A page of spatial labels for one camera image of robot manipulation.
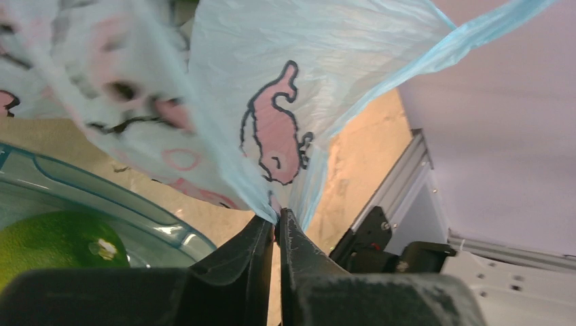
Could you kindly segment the light blue plastic bag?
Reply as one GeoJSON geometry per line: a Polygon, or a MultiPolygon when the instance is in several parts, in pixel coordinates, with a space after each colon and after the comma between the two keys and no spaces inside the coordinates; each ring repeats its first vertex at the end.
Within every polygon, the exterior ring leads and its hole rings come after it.
{"type": "Polygon", "coordinates": [[[375,98],[455,65],[549,1],[455,25],[432,1],[2,1],[1,116],[67,118],[177,191],[307,227],[332,137],[375,98]]]}

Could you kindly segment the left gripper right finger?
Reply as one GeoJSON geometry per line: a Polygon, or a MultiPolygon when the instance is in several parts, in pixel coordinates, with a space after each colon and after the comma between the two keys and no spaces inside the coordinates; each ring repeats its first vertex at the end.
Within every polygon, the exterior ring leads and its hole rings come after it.
{"type": "Polygon", "coordinates": [[[442,274],[351,274],[282,209],[282,325],[485,325],[464,282],[442,274]]]}

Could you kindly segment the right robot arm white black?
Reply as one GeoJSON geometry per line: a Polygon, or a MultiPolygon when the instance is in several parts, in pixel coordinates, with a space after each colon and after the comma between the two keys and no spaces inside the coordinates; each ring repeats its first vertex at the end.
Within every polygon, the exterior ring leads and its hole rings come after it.
{"type": "Polygon", "coordinates": [[[332,258],[353,273],[436,272],[463,281],[488,325],[574,325],[575,259],[483,242],[412,242],[394,254],[375,243],[332,258]]]}

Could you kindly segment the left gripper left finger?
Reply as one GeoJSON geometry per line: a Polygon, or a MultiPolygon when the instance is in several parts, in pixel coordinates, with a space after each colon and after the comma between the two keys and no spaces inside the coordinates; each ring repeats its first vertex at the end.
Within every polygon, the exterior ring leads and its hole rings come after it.
{"type": "Polygon", "coordinates": [[[1,294],[1,324],[265,325],[273,233],[254,217],[188,268],[25,272],[1,294]]]}

